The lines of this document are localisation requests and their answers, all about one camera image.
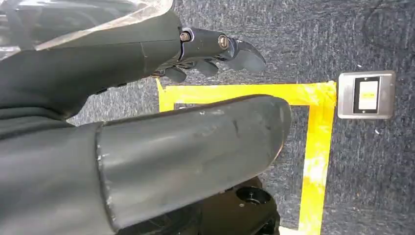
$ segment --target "gray tube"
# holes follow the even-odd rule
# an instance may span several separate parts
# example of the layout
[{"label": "gray tube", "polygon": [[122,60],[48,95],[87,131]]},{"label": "gray tube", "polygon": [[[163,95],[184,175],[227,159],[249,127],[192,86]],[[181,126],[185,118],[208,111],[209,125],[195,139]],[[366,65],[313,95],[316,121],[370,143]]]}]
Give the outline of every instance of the gray tube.
[{"label": "gray tube", "polygon": [[0,234],[114,234],[94,158],[99,123],[56,129],[44,117],[28,122],[55,129],[0,141]]},{"label": "gray tube", "polygon": [[237,185],[277,157],[291,122],[288,103],[243,97],[110,122],[98,159],[115,226],[125,228]]}]

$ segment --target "white label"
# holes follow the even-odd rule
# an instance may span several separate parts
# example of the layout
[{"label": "white label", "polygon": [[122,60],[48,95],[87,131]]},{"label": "white label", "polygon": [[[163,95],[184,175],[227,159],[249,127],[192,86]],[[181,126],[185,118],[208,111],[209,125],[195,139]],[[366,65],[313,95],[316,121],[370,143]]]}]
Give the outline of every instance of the white label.
[{"label": "white label", "polygon": [[359,109],[376,109],[378,81],[360,82]]}]

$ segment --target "light switch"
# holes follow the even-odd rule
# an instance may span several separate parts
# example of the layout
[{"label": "light switch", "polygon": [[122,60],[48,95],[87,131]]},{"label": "light switch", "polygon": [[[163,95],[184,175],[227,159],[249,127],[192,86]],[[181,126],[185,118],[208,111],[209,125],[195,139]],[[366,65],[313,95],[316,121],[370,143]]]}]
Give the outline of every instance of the light switch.
[{"label": "light switch", "polygon": [[393,71],[347,72],[339,76],[338,116],[388,119],[393,116],[396,75]]}]

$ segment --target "black base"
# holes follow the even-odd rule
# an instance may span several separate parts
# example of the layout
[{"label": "black base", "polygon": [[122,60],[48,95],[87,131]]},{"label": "black base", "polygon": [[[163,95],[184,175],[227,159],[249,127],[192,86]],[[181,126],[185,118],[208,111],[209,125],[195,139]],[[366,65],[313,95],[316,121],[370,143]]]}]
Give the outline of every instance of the black base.
[{"label": "black base", "polygon": [[279,235],[279,214],[258,178],[117,235]]}]

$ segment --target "metal plate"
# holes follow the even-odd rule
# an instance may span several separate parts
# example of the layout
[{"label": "metal plate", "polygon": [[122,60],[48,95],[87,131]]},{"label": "metal plate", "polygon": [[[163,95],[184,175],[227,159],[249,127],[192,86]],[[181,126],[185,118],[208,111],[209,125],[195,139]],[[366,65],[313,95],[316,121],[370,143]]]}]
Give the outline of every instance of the metal plate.
[{"label": "metal plate", "polygon": [[279,235],[279,222],[275,200],[254,177],[116,235]]},{"label": "metal plate", "polygon": [[[348,72],[339,76],[338,116],[351,119],[388,119],[395,100],[394,71]],[[365,101],[361,89],[372,92]]]}]

